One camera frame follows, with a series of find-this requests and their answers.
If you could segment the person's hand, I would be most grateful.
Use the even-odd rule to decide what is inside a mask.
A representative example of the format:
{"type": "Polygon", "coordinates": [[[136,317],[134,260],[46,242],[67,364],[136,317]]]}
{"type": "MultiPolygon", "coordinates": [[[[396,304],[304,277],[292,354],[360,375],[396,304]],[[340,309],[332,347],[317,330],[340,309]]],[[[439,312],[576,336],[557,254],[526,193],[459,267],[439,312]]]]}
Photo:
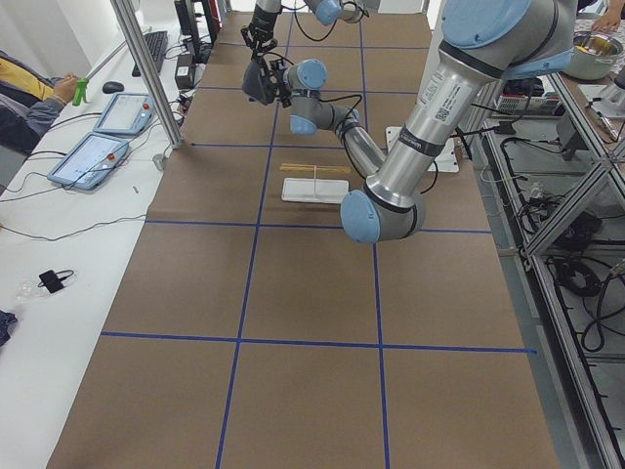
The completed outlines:
{"type": "Polygon", "coordinates": [[[78,81],[79,77],[76,75],[72,73],[66,75],[55,83],[53,88],[54,95],[65,103],[71,102],[74,98],[78,81]]]}

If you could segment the person forearm grey sleeve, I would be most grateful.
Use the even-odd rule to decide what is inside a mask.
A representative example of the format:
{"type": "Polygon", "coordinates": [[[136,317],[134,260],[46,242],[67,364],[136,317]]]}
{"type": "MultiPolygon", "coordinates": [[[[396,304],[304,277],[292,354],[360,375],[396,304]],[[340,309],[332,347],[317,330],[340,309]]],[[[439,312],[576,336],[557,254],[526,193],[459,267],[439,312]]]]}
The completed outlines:
{"type": "Polygon", "coordinates": [[[54,98],[27,107],[1,96],[1,145],[30,153],[59,117],[63,105],[54,98]]]}

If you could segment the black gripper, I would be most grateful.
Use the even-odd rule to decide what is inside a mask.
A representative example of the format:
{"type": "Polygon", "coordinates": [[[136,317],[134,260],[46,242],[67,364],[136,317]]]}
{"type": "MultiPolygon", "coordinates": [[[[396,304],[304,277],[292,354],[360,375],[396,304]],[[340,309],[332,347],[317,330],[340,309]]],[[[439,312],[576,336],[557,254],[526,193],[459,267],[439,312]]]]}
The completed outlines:
{"type": "Polygon", "coordinates": [[[261,26],[250,23],[240,29],[246,46],[254,54],[265,54],[276,48],[277,40],[273,36],[272,26],[261,26]]]}
{"type": "Polygon", "coordinates": [[[274,93],[283,108],[292,106],[292,87],[289,82],[289,68],[276,70],[274,73],[274,93]]]}

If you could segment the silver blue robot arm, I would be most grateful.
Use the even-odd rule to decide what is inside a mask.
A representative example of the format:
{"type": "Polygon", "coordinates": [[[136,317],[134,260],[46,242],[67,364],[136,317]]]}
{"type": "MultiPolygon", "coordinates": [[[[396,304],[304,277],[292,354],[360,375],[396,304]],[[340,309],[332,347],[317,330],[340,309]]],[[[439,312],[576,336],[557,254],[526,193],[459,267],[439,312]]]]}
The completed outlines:
{"type": "Polygon", "coordinates": [[[253,56],[260,56],[274,49],[278,42],[274,38],[274,28],[278,17],[284,12],[292,13],[294,20],[299,22],[297,12],[308,9],[311,14],[324,26],[329,26],[329,31],[321,38],[305,36],[313,42],[323,41],[334,29],[337,21],[346,23],[358,23],[363,18],[368,18],[371,12],[377,12],[380,1],[303,1],[300,7],[286,6],[282,1],[257,1],[253,16],[248,25],[240,29],[245,45],[252,51],[253,56]]]}
{"type": "Polygon", "coordinates": [[[566,68],[573,53],[574,1],[449,1],[440,17],[439,62],[387,152],[361,126],[356,111],[324,103],[326,68],[317,60],[290,66],[281,80],[292,97],[290,128],[330,130],[365,182],[347,193],[340,217],[361,243],[403,239],[423,225],[419,181],[480,89],[566,68]]]}

